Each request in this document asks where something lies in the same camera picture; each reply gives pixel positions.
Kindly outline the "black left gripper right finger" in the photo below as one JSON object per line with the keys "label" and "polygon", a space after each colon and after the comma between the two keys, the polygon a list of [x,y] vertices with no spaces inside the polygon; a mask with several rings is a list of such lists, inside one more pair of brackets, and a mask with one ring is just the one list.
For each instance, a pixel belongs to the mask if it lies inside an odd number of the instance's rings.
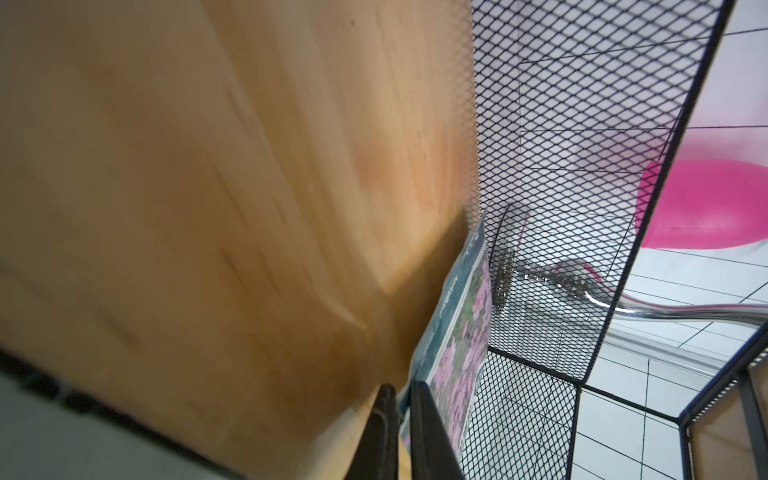
{"label": "black left gripper right finger", "polygon": [[410,411],[412,478],[464,479],[426,382],[411,384]]}

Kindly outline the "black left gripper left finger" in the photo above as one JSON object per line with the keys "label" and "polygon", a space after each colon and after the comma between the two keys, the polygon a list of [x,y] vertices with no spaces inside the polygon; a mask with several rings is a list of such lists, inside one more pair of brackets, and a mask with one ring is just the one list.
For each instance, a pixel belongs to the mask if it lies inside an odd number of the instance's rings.
{"label": "black left gripper left finger", "polygon": [[346,480],[399,478],[399,415],[396,395],[391,384],[380,386],[345,475]]}

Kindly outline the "purple flower seed bag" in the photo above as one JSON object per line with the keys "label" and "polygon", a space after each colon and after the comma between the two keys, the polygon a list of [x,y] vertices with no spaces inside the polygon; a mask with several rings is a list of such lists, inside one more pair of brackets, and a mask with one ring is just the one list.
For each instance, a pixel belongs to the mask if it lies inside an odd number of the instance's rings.
{"label": "purple flower seed bag", "polygon": [[488,241],[481,220],[445,278],[438,305],[411,357],[408,377],[410,383],[429,386],[456,455],[463,448],[485,361],[491,316]]}

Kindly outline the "black wire wooden shelf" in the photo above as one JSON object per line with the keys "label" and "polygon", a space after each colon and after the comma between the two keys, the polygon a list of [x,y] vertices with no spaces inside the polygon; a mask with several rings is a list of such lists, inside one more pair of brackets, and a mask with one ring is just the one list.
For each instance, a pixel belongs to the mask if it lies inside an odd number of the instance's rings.
{"label": "black wire wooden shelf", "polygon": [[[252,479],[342,475],[468,235],[621,292],[732,1],[5,1],[1,348]],[[567,478],[612,311],[493,307],[459,455]]]}

